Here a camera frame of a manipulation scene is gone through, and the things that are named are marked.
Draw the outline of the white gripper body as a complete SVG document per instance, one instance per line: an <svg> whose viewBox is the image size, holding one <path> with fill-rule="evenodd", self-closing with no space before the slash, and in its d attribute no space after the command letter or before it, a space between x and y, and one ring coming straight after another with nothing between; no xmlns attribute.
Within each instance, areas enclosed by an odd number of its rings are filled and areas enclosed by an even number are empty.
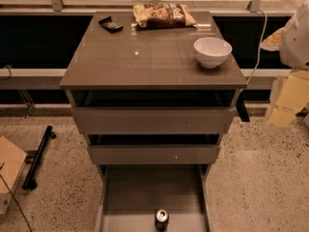
<svg viewBox="0 0 309 232"><path fill-rule="evenodd" d="M294 69L309 69L309 0L306 0L284 27L280 60Z"/></svg>

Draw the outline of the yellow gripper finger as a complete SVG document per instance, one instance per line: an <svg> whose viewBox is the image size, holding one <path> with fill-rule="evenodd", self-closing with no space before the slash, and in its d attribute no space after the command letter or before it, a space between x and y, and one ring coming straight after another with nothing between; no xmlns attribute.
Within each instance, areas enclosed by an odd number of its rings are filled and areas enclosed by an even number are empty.
<svg viewBox="0 0 309 232"><path fill-rule="evenodd" d="M279 28L266 39L264 39L261 43L261 49L267 51L278 51L281 45L281 39L283 34L285 33L285 28Z"/></svg>
<svg viewBox="0 0 309 232"><path fill-rule="evenodd" d="M277 77L272 84L270 104L265 116L266 132L283 132L308 103L308 71L291 71L287 77Z"/></svg>

